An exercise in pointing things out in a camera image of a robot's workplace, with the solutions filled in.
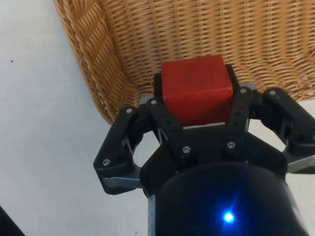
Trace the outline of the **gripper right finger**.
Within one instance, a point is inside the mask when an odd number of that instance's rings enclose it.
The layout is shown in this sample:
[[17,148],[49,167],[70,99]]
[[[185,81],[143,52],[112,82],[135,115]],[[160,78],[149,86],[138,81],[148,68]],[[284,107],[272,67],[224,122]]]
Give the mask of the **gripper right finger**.
[[[233,67],[226,65],[233,86],[233,99],[222,140],[226,160],[248,161],[277,175],[315,173],[315,119],[283,89],[259,92],[253,84],[241,86]],[[284,151],[248,132],[255,119],[285,144]]]

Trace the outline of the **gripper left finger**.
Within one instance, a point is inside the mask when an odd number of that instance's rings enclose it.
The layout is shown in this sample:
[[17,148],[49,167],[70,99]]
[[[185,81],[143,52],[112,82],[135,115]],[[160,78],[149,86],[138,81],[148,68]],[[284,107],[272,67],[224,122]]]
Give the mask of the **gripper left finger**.
[[[139,107],[122,108],[94,160],[93,166],[107,194],[141,188],[155,193],[177,172],[197,164],[197,153],[183,127],[164,105],[162,74],[154,75],[154,96]],[[143,135],[152,131],[160,146],[139,167],[133,155]]]

